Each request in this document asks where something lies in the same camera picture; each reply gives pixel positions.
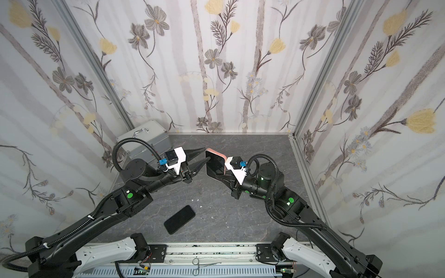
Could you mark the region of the phone with black screen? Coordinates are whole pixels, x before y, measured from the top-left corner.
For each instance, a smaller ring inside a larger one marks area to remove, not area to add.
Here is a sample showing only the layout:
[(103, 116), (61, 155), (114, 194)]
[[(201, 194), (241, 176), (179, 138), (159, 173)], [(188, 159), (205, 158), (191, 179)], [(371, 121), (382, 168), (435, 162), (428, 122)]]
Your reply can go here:
[(210, 161), (206, 164), (206, 174), (208, 174), (208, 172), (214, 172), (216, 174), (226, 173), (225, 161), (223, 161), (221, 157), (214, 156), (208, 152), (206, 152), (206, 157), (210, 157)]

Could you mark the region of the pink phone case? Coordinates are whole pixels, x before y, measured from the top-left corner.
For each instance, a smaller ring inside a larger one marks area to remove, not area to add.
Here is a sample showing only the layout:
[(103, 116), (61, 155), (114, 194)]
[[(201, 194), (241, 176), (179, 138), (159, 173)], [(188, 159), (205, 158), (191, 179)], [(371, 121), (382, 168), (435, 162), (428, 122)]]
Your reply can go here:
[(214, 155), (214, 156), (221, 157), (223, 159), (223, 161), (227, 160), (227, 157), (224, 154), (222, 154), (222, 153), (220, 153), (218, 151), (215, 151), (214, 149), (207, 148), (205, 151), (210, 153), (210, 154), (212, 154), (212, 155)]

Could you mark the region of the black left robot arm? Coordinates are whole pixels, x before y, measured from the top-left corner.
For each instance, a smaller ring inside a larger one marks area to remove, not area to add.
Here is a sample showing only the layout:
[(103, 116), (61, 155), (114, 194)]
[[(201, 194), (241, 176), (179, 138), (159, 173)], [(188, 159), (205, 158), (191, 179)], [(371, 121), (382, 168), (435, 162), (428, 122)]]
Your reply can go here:
[(26, 272), (31, 278), (73, 277), (82, 265), (77, 251), (145, 209), (153, 201), (151, 194), (157, 190), (180, 182), (191, 183), (209, 159), (189, 162), (204, 151), (204, 148), (186, 150), (185, 160), (176, 164), (178, 169), (168, 167), (166, 171), (155, 169), (142, 159), (130, 161), (119, 172), (124, 185), (104, 197), (90, 214), (52, 236), (31, 238), (25, 244), (25, 252), (4, 258), (2, 266)]

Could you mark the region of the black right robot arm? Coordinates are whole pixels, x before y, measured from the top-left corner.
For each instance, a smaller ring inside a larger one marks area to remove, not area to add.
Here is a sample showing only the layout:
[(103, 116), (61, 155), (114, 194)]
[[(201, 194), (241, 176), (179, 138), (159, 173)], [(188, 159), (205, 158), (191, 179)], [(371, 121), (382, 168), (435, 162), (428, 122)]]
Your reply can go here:
[(251, 174), (247, 162), (213, 158), (206, 164), (209, 177), (224, 183), (234, 198), (241, 193), (265, 203), (267, 214), (278, 224), (301, 231), (317, 249), (299, 243), (280, 233), (272, 242), (280, 260), (299, 262), (324, 278), (377, 278), (382, 261), (375, 255), (357, 250), (323, 222), (309, 204), (285, 187), (284, 175), (275, 162), (257, 164)]

